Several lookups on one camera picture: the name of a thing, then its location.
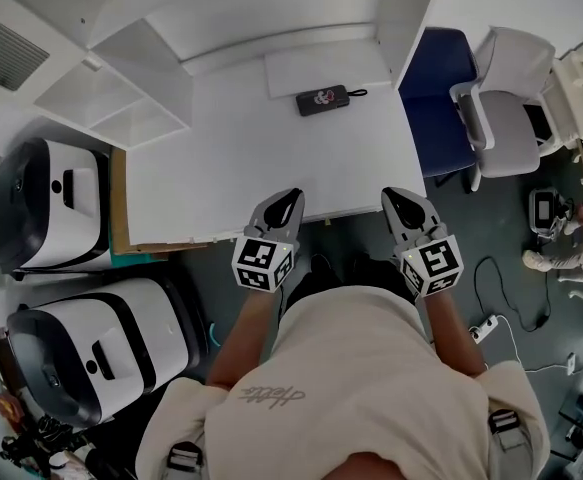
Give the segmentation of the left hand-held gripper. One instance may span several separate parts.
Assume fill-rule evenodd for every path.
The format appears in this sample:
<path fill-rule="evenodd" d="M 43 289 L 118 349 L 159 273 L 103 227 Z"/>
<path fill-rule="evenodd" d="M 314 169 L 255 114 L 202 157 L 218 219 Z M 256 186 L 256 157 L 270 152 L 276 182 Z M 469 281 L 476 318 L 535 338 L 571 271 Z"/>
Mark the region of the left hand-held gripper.
<path fill-rule="evenodd" d="M 304 207 L 299 188 L 277 192 L 256 206 L 232 256 L 239 286 L 268 293 L 282 286 L 295 267 Z"/>

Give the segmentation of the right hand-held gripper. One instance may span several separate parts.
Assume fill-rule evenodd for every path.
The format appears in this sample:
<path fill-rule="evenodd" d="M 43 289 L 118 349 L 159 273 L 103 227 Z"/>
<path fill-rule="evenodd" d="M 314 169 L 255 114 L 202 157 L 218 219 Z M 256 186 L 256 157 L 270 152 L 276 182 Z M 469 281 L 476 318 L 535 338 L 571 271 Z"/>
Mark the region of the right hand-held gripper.
<path fill-rule="evenodd" d="M 456 237 L 447 232 L 433 204 L 397 187 L 385 187 L 381 204 L 397 245 L 399 271 L 416 297 L 454 287 L 464 271 Z M 409 236 L 418 236 L 409 241 Z"/>

